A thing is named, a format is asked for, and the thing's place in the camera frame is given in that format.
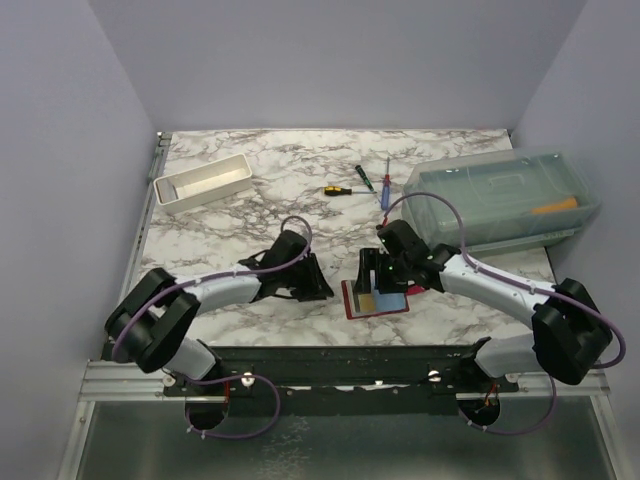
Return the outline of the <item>gold credit card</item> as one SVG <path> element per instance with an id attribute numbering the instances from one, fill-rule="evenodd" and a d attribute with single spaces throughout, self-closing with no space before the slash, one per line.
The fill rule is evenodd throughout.
<path id="1" fill-rule="evenodd" d="M 375 297 L 372 293 L 356 294 L 352 298 L 353 315 L 368 315 L 376 311 Z"/>

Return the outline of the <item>red card holder wallet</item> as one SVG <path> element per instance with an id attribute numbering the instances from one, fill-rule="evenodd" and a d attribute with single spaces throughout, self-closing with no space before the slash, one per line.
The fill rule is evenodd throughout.
<path id="1" fill-rule="evenodd" d="M 375 297 L 376 311 L 368 315 L 353 315 L 351 312 L 352 298 L 356 295 L 353 292 L 353 280 L 343 280 L 341 282 L 342 298 L 345 316 L 349 320 L 366 319 L 383 315 L 400 314 L 410 311 L 406 294 L 380 294 L 377 290 L 371 293 Z"/>

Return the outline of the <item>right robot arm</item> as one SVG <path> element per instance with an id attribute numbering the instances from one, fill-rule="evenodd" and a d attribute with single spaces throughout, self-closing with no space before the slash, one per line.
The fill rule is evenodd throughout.
<path id="1" fill-rule="evenodd" d="M 544 372 L 577 385 L 613 339 L 586 288 L 566 279 L 536 283 L 488 267 L 457 247 L 429 247 L 404 220 L 377 231 L 379 248 L 359 252 L 355 296 L 378 292 L 405 295 L 412 285 L 467 297 L 519 321 L 528 333 L 482 338 L 461 358 L 462 384 L 480 392 L 511 373 Z"/>

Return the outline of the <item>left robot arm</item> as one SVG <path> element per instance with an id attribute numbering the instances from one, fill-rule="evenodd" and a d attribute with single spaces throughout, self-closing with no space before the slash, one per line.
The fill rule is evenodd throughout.
<path id="1" fill-rule="evenodd" d="M 228 272 L 202 278 L 173 276 L 155 268 L 143 276 L 105 323 L 114 340 L 111 360 L 135 363 L 144 373 L 165 369 L 187 377 L 201 395 L 214 393 L 222 380 L 218 357 L 200 340 L 187 336 L 204 313 L 265 298 L 298 302 L 327 300 L 334 292 L 308 241 L 282 231 L 272 246 L 243 259 Z"/>

